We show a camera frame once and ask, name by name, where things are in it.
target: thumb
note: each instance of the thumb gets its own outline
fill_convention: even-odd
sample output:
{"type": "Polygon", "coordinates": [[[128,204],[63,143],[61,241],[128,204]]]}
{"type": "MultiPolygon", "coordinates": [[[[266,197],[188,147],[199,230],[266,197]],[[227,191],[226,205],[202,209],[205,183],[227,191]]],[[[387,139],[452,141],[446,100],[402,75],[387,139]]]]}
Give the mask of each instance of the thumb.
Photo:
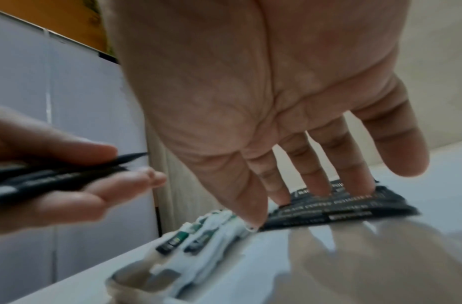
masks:
{"type": "Polygon", "coordinates": [[[254,227],[268,217],[268,195],[239,153],[187,159],[184,163],[218,201],[254,227]]]}
{"type": "Polygon", "coordinates": [[[93,165],[112,160],[116,147],[92,142],[59,130],[50,125],[0,107],[0,141],[5,155],[36,156],[77,165],[93,165]]]}

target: table surface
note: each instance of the table surface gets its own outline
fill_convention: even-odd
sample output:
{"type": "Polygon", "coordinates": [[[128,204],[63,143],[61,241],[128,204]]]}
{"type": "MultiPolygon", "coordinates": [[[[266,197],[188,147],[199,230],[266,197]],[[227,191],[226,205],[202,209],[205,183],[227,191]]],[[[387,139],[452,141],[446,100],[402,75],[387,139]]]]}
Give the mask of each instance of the table surface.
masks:
{"type": "MultiPolygon", "coordinates": [[[[425,224],[446,237],[458,235],[457,237],[462,241],[462,142],[434,150],[431,154],[431,160],[428,173],[419,178],[402,179],[396,177],[382,165],[374,166],[372,172],[380,182],[388,185],[390,189],[404,196],[411,205],[421,210],[422,216],[417,218],[416,223],[425,224]]],[[[269,300],[267,294],[274,292],[276,289],[276,279],[279,277],[279,273],[290,271],[288,257],[293,255],[292,250],[287,252],[287,244],[292,241],[292,236],[290,235],[293,233],[300,234],[301,232],[299,231],[302,231],[302,229],[294,229],[291,234],[290,231],[291,229],[286,229],[253,235],[251,237],[252,244],[246,245],[246,253],[240,253],[245,256],[244,261],[240,261],[238,264],[235,263],[232,271],[229,271],[229,268],[226,270],[221,269],[220,271],[224,274],[221,274],[218,279],[213,279],[211,289],[204,293],[198,292],[199,296],[191,293],[187,295],[187,299],[196,303],[236,303],[238,301],[273,303],[272,300],[269,300]],[[286,245],[278,244],[280,242],[285,242],[286,245]],[[260,282],[262,288],[259,288],[259,290],[248,288],[247,286],[252,284],[253,281],[260,282]]],[[[334,249],[331,250],[330,248],[339,243],[337,232],[327,225],[309,228],[309,231],[313,237],[320,240],[323,248],[328,248],[326,249],[328,257],[332,256],[334,249]]],[[[346,238],[355,238],[358,240],[357,243],[360,244],[361,239],[357,235],[359,234],[351,233],[346,238]]],[[[105,279],[117,269],[141,259],[157,242],[159,240],[76,274],[12,304],[111,304],[113,301],[106,293],[105,279]]],[[[368,245],[370,244],[362,243],[362,247],[368,245]]],[[[347,254],[353,250],[361,250],[360,248],[353,249],[352,246],[347,249],[347,254]]],[[[458,250],[459,252],[451,251],[449,254],[462,264],[462,250],[458,250]]],[[[336,302],[367,303],[364,300],[337,300],[336,302]]]]}

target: black packet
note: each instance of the black packet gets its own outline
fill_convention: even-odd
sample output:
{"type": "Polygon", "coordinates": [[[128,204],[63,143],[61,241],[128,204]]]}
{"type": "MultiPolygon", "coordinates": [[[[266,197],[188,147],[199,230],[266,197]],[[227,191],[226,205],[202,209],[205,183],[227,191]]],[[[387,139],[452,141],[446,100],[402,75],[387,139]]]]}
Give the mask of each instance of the black packet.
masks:
{"type": "Polygon", "coordinates": [[[375,192],[364,196],[351,196],[340,180],[331,182],[329,197],[313,196],[307,189],[299,189],[291,194],[291,204],[271,213],[260,231],[419,214],[402,196],[376,183],[375,192]]]}

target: skin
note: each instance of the skin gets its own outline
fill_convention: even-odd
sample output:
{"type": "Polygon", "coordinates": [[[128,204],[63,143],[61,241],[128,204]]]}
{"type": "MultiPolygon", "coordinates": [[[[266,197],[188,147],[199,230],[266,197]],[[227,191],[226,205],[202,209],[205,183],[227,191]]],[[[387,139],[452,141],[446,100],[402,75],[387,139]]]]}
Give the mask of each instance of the skin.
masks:
{"type": "Polygon", "coordinates": [[[224,206],[254,226],[289,191],[281,146],[310,192],[330,185],[321,144],[351,194],[374,181],[343,114],[384,163],[423,173],[429,153],[394,73],[407,0],[101,0],[123,71],[163,143],[224,206]]]}
{"type": "MultiPolygon", "coordinates": [[[[114,146],[91,142],[0,107],[0,162],[24,158],[55,159],[76,165],[113,160],[114,146]]],[[[56,224],[97,221],[106,211],[166,182],[150,167],[120,172],[82,191],[54,191],[29,202],[0,208],[0,234],[56,224]]]]}

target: beige curtain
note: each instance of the beige curtain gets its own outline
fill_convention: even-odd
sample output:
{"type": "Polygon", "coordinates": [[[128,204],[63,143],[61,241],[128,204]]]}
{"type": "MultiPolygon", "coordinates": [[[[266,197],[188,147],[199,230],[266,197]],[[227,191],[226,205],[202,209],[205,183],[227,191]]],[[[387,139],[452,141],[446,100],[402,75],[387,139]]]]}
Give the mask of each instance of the beige curtain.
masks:
{"type": "Polygon", "coordinates": [[[146,136],[151,166],[168,177],[166,186],[154,191],[163,233],[221,208],[188,168],[164,147],[150,125],[146,126],[146,136]]]}

